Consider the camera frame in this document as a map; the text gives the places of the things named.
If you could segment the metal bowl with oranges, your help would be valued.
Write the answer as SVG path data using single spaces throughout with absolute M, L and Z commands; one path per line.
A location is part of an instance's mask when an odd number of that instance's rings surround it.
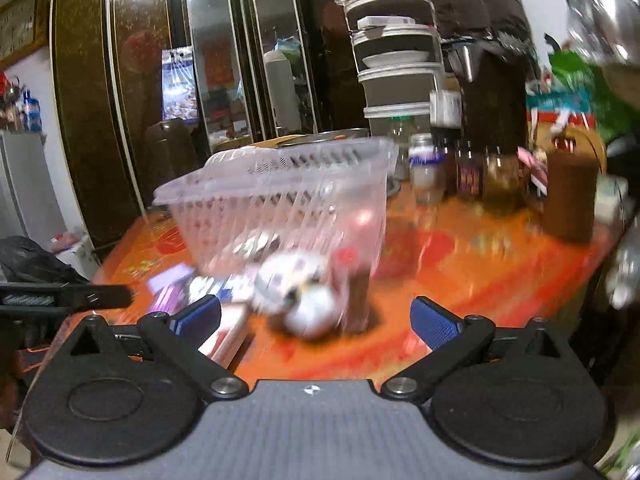
M 293 136 L 291 139 L 281 140 L 277 148 L 292 148 L 297 145 L 326 143 L 332 141 L 362 139 L 370 136 L 368 128 L 349 128 L 341 130 L 331 130 L 320 133 L 301 134 Z

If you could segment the clear plastic basket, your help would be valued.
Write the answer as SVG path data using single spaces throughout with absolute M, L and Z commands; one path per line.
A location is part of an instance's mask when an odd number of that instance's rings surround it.
M 273 148 L 171 180 L 153 203 L 167 207 L 205 275 L 239 273 L 291 249 L 328 256 L 355 247 L 376 266 L 396 159 L 382 136 Z

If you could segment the blue calendar poster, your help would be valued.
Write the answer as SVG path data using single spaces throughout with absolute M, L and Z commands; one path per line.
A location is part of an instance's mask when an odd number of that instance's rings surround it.
M 192 47 L 162 51 L 163 120 L 196 124 L 200 116 Z

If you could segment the tiered white food rack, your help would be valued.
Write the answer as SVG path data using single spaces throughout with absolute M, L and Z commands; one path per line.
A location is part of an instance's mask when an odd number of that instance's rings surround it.
M 385 136 L 394 118 L 430 126 L 431 97 L 445 89 L 445 66 L 432 0 L 336 0 L 343 8 L 370 133 Z

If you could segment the white round plush toy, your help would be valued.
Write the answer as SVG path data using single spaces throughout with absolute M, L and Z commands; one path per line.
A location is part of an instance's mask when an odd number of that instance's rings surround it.
M 342 310 L 332 288 L 329 258 L 299 249 L 270 255 L 255 274 L 252 306 L 296 337 L 326 336 Z

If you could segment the green-lid clear jar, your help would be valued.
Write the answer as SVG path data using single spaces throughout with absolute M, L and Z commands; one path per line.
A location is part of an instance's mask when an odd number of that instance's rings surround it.
M 390 118 L 388 134 L 398 149 L 395 177 L 401 181 L 409 180 L 409 148 L 411 137 L 418 132 L 416 120 L 411 116 Z

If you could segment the amber liquid glass jar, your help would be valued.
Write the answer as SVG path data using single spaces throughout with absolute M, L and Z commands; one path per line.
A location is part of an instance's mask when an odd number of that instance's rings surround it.
M 521 206 L 521 164 L 518 155 L 498 146 L 485 153 L 482 201 L 495 216 L 513 214 Z

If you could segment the wall clock gold frame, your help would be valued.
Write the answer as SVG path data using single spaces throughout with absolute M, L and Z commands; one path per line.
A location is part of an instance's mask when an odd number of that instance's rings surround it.
M 49 1 L 11 0 L 1 7 L 0 62 L 6 70 L 49 40 Z

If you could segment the white mesh food cover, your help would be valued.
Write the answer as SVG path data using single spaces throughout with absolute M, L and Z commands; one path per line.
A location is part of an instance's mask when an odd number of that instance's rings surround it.
M 232 162 L 232 160 L 241 158 L 252 158 L 267 152 L 272 152 L 272 148 L 261 148 L 260 146 L 254 145 L 242 146 L 242 148 L 232 148 L 232 150 L 216 152 L 210 156 L 205 163 L 205 167 L 215 166 L 218 162 Z

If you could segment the hanging clear plastic bag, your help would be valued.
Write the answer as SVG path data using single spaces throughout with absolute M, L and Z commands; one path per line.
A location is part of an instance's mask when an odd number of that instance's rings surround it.
M 567 0 L 574 50 L 593 64 L 639 64 L 639 0 Z

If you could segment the grey refrigerator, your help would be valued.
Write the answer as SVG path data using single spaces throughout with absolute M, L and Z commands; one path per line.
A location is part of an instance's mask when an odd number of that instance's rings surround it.
M 47 248 L 66 231 L 38 133 L 1 131 L 1 237 L 24 236 Z

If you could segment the white blue flat box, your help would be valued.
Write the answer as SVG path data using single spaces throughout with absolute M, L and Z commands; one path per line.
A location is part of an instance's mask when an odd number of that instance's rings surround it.
M 186 286 L 190 302 L 205 296 L 216 296 L 221 304 L 248 304 L 254 297 L 254 278 L 245 274 L 232 274 L 223 278 L 194 276 Z

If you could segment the dark wooden wardrobe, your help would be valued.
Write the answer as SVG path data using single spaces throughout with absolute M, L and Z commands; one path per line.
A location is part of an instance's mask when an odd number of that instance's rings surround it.
M 262 65 L 273 50 L 290 60 L 304 131 L 366 124 L 336 0 L 50 0 L 49 44 L 66 165 L 102 255 L 151 205 L 143 136 L 163 121 L 163 50 L 192 47 L 200 116 L 187 125 L 199 158 L 280 131 Z

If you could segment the white-label dark bottle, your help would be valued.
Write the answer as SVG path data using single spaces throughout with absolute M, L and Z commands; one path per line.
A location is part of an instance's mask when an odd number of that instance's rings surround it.
M 431 130 L 443 139 L 456 142 L 462 137 L 461 94 L 454 90 L 434 90 L 430 95 Z

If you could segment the dark brown thermos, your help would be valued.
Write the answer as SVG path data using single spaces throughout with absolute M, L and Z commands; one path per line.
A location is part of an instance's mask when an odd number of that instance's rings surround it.
M 141 166 L 141 182 L 148 204 L 152 203 L 159 186 L 198 168 L 190 130 L 181 118 L 163 120 L 145 130 Z

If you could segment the dark kettle jug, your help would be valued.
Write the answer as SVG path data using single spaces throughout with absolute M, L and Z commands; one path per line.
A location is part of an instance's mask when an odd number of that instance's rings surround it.
M 528 59 L 478 39 L 453 42 L 447 58 L 460 87 L 462 136 L 481 152 L 514 155 L 528 133 Z

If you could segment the purple small box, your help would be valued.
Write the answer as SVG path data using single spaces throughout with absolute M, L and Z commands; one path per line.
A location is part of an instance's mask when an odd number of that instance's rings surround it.
M 146 282 L 152 294 L 150 312 L 175 313 L 186 304 L 186 285 L 195 273 L 193 266 L 179 263 L 154 275 Z

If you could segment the dark red-topped box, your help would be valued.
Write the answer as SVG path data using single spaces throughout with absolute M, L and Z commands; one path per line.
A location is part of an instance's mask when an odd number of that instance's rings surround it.
M 349 335 L 364 333 L 371 312 L 368 300 L 370 261 L 355 247 L 341 247 L 332 255 L 331 269 L 332 286 L 342 307 L 342 332 Z

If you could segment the white red printed box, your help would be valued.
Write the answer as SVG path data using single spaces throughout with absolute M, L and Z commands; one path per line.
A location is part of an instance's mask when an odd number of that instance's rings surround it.
M 250 308 L 246 304 L 227 304 L 221 308 L 218 328 L 198 351 L 222 367 L 228 367 L 250 333 Z

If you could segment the brown ceramic mug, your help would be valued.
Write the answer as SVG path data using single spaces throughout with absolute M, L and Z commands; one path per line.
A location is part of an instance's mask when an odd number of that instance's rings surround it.
M 600 167 L 597 159 L 566 151 L 548 155 L 548 186 L 541 226 L 572 244 L 589 244 Z

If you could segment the purple-label dark jar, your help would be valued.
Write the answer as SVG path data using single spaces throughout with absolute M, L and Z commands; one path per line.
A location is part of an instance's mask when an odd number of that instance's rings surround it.
M 479 200 L 483 193 L 483 156 L 469 140 L 460 140 L 456 162 L 458 195 L 465 200 Z

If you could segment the stacked card box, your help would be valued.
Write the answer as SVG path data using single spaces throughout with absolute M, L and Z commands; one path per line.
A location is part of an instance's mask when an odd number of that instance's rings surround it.
M 620 220 L 627 192 L 628 182 L 625 178 L 599 174 L 594 202 L 594 218 L 597 222 L 610 226 Z

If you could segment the black fabric bag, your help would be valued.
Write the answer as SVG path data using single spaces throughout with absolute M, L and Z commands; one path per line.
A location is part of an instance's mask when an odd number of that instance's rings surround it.
M 432 0 L 440 36 L 491 38 L 533 44 L 521 0 Z

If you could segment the blue-lid glass jar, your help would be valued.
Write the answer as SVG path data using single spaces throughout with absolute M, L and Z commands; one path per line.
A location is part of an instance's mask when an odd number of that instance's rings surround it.
M 416 133 L 409 143 L 410 183 L 419 204 L 437 206 L 446 191 L 444 154 L 431 133 Z

